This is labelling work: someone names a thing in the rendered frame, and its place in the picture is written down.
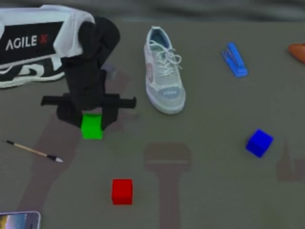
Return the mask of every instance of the table surface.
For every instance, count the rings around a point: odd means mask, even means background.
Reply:
[[[0,137],[65,163],[0,144],[0,210],[38,210],[43,229],[299,229],[305,225],[305,65],[287,53],[303,23],[159,22],[183,58],[185,109],[159,113],[145,93],[143,45],[153,22],[115,21],[122,40],[108,64],[109,92],[136,96],[101,141],[57,120],[44,95],[64,80],[0,91]],[[249,75],[221,57],[234,41]],[[257,128],[274,136],[258,159]],[[114,178],[132,178],[134,203],[113,206]]]

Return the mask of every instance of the phone screen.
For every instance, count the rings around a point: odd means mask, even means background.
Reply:
[[[39,229],[36,212],[0,215],[0,229]]]

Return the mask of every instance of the white and black shoe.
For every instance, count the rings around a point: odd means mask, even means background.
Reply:
[[[0,88],[16,87],[30,82],[56,81],[63,76],[60,58],[47,58],[0,69]]]

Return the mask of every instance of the blue stapler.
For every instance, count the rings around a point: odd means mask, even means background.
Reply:
[[[222,56],[237,77],[248,75],[244,62],[233,42],[227,44],[227,50],[222,51]]]

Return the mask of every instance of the green cube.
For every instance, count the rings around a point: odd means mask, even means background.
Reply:
[[[81,122],[81,133],[84,139],[102,139],[102,115],[83,114]]]

